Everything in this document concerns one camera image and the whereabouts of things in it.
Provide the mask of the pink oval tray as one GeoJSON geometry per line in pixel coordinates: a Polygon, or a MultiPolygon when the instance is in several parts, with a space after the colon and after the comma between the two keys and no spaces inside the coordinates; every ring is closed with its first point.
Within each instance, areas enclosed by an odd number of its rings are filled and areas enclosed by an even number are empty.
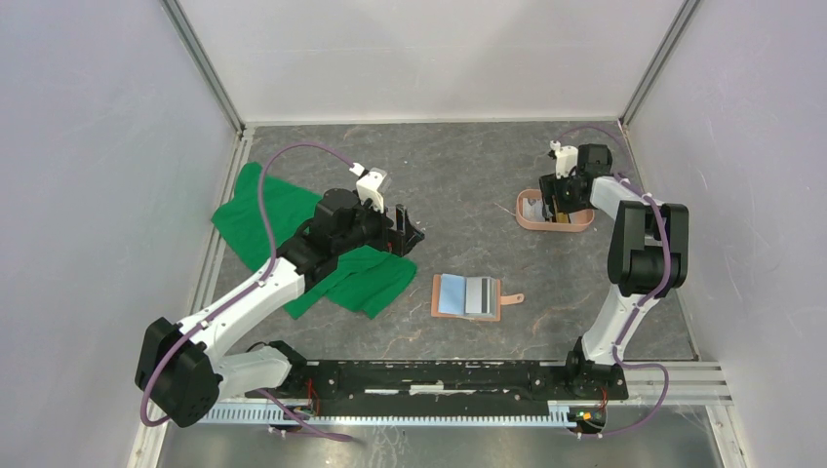
{"type": "Polygon", "coordinates": [[[579,233],[585,231],[595,219],[593,210],[583,210],[569,214],[566,222],[547,220],[542,214],[542,208],[539,189],[521,191],[516,201],[516,222],[530,231],[579,233]]]}

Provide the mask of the tan leather card holder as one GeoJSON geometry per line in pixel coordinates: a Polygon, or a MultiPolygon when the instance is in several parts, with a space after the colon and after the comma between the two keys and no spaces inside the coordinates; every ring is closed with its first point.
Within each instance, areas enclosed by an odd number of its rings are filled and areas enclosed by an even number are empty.
{"type": "Polygon", "coordinates": [[[499,279],[438,274],[433,277],[430,315],[472,322],[499,322],[503,306],[520,304],[523,293],[502,294],[499,279]]]}

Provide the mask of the white card with stripe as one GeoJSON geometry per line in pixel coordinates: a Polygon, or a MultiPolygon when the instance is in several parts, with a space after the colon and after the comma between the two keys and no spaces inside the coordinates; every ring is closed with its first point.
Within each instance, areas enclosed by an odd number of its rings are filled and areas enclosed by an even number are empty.
{"type": "Polygon", "coordinates": [[[496,314],[496,279],[468,277],[465,283],[464,313],[473,318],[491,318],[496,314]]]}

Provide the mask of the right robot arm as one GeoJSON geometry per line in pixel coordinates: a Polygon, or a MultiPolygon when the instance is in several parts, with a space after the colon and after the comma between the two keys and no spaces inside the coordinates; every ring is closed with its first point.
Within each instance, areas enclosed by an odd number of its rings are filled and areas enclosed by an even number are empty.
{"type": "Polygon", "coordinates": [[[645,314],[688,276],[689,210],[664,203],[612,170],[603,144],[550,143],[552,174],[539,180],[542,214],[572,223],[576,214],[600,211],[613,221],[607,259],[610,292],[592,327],[567,356],[563,382],[587,398],[619,378],[625,347],[645,314]]]}

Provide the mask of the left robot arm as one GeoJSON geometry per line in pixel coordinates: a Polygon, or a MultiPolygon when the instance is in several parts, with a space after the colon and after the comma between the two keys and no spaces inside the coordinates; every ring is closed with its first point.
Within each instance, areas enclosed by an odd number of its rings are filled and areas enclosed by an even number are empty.
{"type": "Polygon", "coordinates": [[[176,323],[159,318],[147,327],[136,372],[141,422],[155,427],[171,420],[188,427],[227,398],[259,389],[298,395],[306,371],[278,347],[235,355],[229,349],[330,276],[342,255],[370,247],[403,257],[423,238],[403,205],[389,214],[354,191],[327,191],[313,216],[245,282],[199,313],[176,323]]]}

